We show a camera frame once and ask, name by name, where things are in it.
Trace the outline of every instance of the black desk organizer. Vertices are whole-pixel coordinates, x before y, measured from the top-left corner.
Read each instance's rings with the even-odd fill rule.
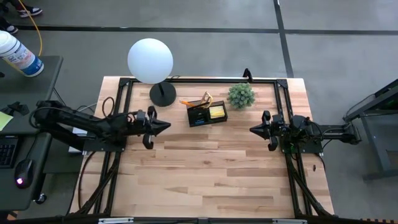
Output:
[[[190,103],[194,105],[199,105],[200,100],[198,101],[191,101]],[[227,120],[228,115],[226,114],[226,108],[225,108],[225,103],[224,101],[217,101],[211,104],[210,107],[212,106],[223,106],[224,108],[224,117],[220,118],[210,118],[210,110],[209,108],[202,108],[202,107],[192,107],[187,105],[187,112],[188,112],[188,120],[189,120],[189,126],[190,127],[196,127],[196,126],[201,126],[201,125],[206,125],[206,124],[215,124],[219,122],[224,122]]]

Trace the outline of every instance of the spherical lampshade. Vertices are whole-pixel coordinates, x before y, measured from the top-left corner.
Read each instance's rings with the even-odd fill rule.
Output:
[[[173,55],[163,42],[151,38],[142,39],[130,48],[127,63],[131,74],[140,82],[155,84],[171,74]]]

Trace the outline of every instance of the gray metal stand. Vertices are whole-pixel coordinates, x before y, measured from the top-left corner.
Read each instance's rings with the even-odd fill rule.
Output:
[[[398,176],[389,152],[398,152],[398,80],[375,92],[375,99],[348,114],[348,122],[361,118],[369,143],[377,154],[379,172],[364,175],[364,180]]]

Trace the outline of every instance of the floor tile line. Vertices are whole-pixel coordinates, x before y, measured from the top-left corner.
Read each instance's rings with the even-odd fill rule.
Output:
[[[285,62],[286,75],[287,78],[293,78],[294,77],[293,67],[292,67],[292,62],[290,61],[289,48],[287,46],[285,27],[284,27],[284,22],[282,20],[282,13],[280,11],[279,0],[274,0],[274,7],[275,7],[276,20],[279,28],[280,44],[282,46],[282,54]]]
[[[35,30],[34,26],[16,26],[20,30]],[[171,28],[171,27],[91,27],[91,26],[38,26],[44,31],[87,31],[87,32],[201,32],[201,33],[242,33],[277,34],[279,29],[245,28]]]
[[[306,35],[398,35],[398,30],[308,30],[285,29],[286,34]]]

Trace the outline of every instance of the concrete floor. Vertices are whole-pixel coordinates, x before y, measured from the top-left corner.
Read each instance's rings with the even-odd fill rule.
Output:
[[[278,28],[273,0],[27,2],[45,10],[36,19],[39,25]],[[280,7],[286,29],[397,30],[398,26],[398,2],[393,0],[280,0]],[[13,12],[6,17],[15,24],[30,24]],[[279,34],[43,31],[42,36],[43,55],[65,59],[57,89],[72,107],[96,102],[103,76],[129,75],[127,52],[146,37],[170,47],[175,59],[173,75],[237,77],[248,67],[255,77],[287,76]],[[17,38],[38,52],[34,31],[20,31]],[[341,124],[351,105],[398,77],[397,35],[287,35],[287,44],[294,77],[305,79],[318,123]],[[71,92],[72,85],[81,91]],[[364,139],[361,144],[331,142],[325,149],[335,213],[346,218],[397,220],[398,178],[363,182],[362,175],[376,171],[376,160],[358,126]],[[20,217],[65,214],[73,193],[69,183],[76,178],[53,175],[46,180],[48,202],[33,205]]]

